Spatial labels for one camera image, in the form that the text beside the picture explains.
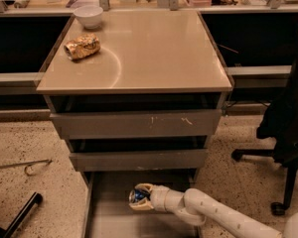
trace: cabinet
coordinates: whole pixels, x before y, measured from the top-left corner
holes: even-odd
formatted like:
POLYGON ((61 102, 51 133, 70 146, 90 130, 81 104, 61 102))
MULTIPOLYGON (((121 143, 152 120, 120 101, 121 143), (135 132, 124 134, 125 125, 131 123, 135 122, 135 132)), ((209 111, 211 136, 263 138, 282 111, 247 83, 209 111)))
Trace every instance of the cabinet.
MULTIPOLYGON (((103 189, 106 196, 114 195, 114 188, 133 186, 141 178, 144 182, 155 182, 156 177, 159 182, 188 181, 186 170, 204 164, 231 91, 195 11, 110 11, 103 14, 102 26, 95 32, 101 43, 98 54, 73 62, 58 49, 37 88, 70 149, 74 168, 85 174, 91 190, 90 177, 99 181, 97 193, 89 195, 88 209, 96 194, 105 199, 103 189)), ((64 43, 83 33, 88 31, 74 21, 64 43)), ((121 201, 110 198, 119 207, 121 201)), ((102 221, 106 211, 100 212, 102 221)), ((112 225, 121 222, 119 216, 117 220, 108 214, 112 225)), ((137 222, 141 214, 128 210, 126 214, 133 216, 130 226, 144 221, 137 222)), ((108 220, 103 223, 94 225, 106 230, 102 237, 110 237, 108 220)), ((125 232, 126 237, 140 237, 139 232, 125 232)))

